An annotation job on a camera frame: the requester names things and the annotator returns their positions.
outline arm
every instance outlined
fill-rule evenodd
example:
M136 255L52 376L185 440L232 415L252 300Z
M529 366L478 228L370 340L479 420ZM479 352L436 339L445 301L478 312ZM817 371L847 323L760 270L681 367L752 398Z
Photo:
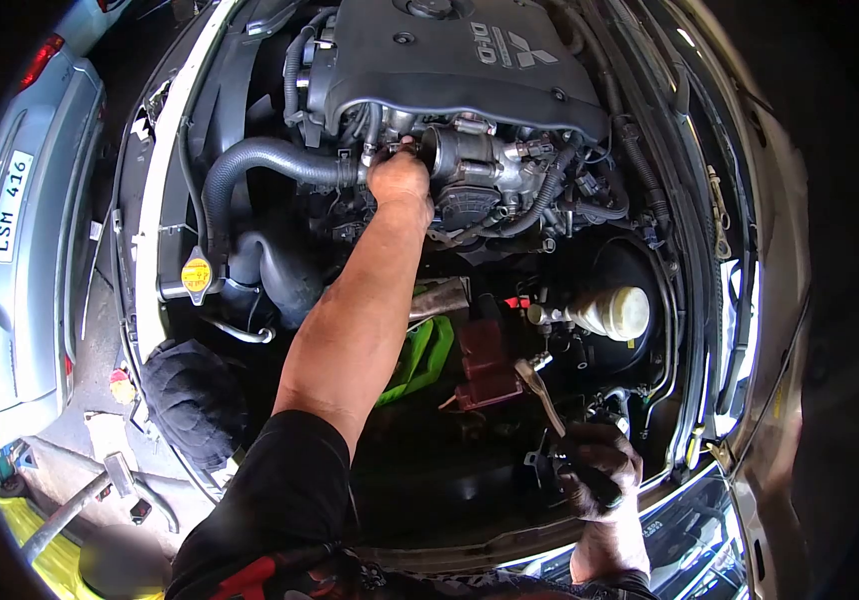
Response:
M423 237L433 219L430 175L412 138L370 168L373 220L346 267L309 312L286 355L273 414L320 417L356 451L366 418L387 387L406 338Z
M587 522L569 559L572 582L619 578L628 571L639 571L649 578L650 558L643 543L637 503L643 459L612 425L574 424L567 430L570 437L579 442L577 460L610 475L623 494L618 507L603 511L576 474L560 468L577 515Z

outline brake master cylinder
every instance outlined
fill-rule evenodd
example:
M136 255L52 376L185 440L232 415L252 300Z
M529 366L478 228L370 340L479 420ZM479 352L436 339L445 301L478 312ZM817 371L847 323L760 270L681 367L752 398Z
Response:
M563 310L532 304L526 317L534 326L573 322L591 333L627 342L647 331L650 300L641 288L623 286L581 295Z

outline silver car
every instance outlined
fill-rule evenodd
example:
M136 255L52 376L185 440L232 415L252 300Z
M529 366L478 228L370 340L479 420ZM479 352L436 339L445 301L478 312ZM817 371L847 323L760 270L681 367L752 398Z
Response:
M46 427L73 393L75 280L104 106L94 66L53 33L0 120L0 447Z

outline forearm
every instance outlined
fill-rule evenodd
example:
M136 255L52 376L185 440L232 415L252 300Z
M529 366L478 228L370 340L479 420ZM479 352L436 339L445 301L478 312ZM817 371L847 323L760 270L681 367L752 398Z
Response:
M402 206L375 211L339 278L292 342L273 412L329 422L353 455L406 338L424 231Z
M585 583L629 570L650 575L639 519L586 523L569 559L572 582Z

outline brake fluid reservoir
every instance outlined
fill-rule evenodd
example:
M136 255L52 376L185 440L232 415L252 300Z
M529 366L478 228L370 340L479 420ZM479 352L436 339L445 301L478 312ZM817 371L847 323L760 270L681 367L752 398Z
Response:
M616 342L633 340L650 325L650 300L641 288L623 286L581 297L564 310L580 328Z

